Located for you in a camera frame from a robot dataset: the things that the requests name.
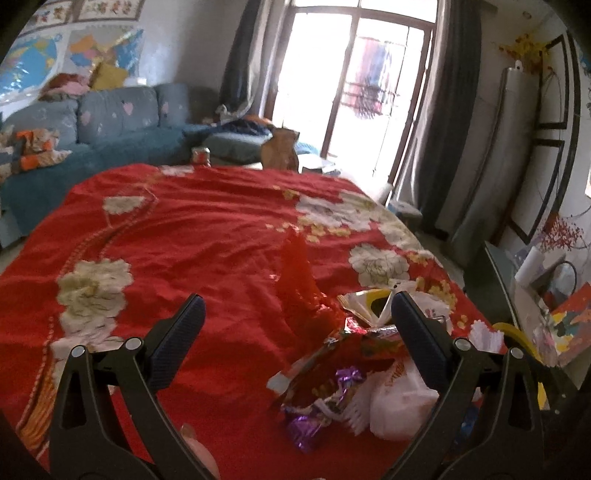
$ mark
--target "screw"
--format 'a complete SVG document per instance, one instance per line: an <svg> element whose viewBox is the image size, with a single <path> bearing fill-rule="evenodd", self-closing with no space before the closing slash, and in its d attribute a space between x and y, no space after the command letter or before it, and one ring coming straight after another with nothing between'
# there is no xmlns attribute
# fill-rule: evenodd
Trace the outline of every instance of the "screw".
<svg viewBox="0 0 591 480"><path fill-rule="evenodd" d="M74 358L78 358L84 355L84 352L86 352L86 348L84 348L82 345L78 345L72 349L72 356Z"/></svg>
<svg viewBox="0 0 591 480"><path fill-rule="evenodd" d="M465 338L458 338L458 340L456 340L456 347L462 352L467 352L472 348L472 344Z"/></svg>
<svg viewBox="0 0 591 480"><path fill-rule="evenodd" d="M127 348L127 350L137 350L141 346L142 340L139 338L130 338L125 342L125 348Z"/></svg>
<svg viewBox="0 0 591 480"><path fill-rule="evenodd" d="M523 351L520 348L512 348L511 355L513 355L517 360L521 360L523 358Z"/></svg>

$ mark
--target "can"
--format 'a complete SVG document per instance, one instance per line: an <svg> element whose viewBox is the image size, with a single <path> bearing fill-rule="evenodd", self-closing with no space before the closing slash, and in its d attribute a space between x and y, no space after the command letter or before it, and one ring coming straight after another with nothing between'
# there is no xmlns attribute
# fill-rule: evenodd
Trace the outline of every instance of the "can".
<svg viewBox="0 0 591 480"><path fill-rule="evenodd" d="M193 165L200 165L203 167L211 167L211 152L206 147L197 147L193 149L193 156L191 163Z"/></svg>

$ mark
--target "ceiling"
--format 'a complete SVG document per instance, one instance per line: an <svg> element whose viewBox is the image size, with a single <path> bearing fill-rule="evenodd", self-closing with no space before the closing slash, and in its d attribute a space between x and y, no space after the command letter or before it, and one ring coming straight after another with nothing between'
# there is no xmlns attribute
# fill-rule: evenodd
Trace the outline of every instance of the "ceiling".
<svg viewBox="0 0 591 480"><path fill-rule="evenodd" d="M510 17L513 19L519 18L520 21L526 20L531 22L532 27L538 25L546 16L553 13L552 8L543 0L486 0L488 3L496 6L499 9L499 15Z"/></svg>

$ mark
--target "door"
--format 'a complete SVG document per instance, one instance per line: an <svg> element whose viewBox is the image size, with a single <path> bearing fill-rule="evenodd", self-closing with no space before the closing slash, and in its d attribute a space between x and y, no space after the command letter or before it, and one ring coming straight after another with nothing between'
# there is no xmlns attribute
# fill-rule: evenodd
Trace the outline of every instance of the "door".
<svg viewBox="0 0 591 480"><path fill-rule="evenodd" d="M266 115L337 168L387 181L417 112L433 26L360 7L291 7Z"/></svg>
<svg viewBox="0 0 591 480"><path fill-rule="evenodd" d="M417 85L425 34L359 20L327 157L356 177L388 180Z"/></svg>

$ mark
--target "purple candy wrapper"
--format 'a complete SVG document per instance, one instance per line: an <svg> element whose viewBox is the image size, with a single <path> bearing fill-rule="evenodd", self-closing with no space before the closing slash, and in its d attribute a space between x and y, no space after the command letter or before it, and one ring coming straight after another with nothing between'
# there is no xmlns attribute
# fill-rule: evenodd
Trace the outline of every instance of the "purple candy wrapper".
<svg viewBox="0 0 591 480"><path fill-rule="evenodd" d="M366 380L365 374L355 367L338 370L336 381L339 388L329 398L318 399L305 408L283 405L282 411L287 419L287 434L302 452L309 453L314 448L317 435L332 423L342 421L342 413L355 394L357 388Z"/></svg>

